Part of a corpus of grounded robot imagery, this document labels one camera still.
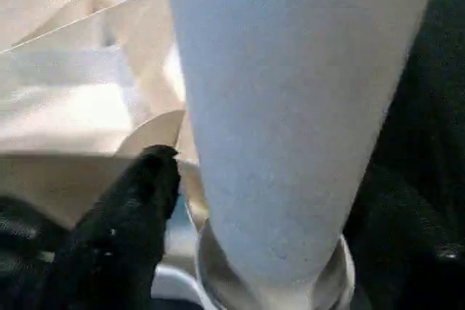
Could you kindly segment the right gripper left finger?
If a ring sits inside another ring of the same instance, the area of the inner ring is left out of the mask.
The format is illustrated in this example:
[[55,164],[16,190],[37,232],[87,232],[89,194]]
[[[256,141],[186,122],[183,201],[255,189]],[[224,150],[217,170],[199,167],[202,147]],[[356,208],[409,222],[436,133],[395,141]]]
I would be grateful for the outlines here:
[[55,253],[41,309],[149,309],[155,268],[179,197],[177,151],[145,148]]

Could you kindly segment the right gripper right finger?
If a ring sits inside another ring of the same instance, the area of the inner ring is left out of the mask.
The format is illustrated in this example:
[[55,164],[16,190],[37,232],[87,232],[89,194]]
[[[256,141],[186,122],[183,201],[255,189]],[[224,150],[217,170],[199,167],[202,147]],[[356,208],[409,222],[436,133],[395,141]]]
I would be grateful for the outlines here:
[[464,308],[464,238],[401,176],[367,169],[344,236],[364,308]]

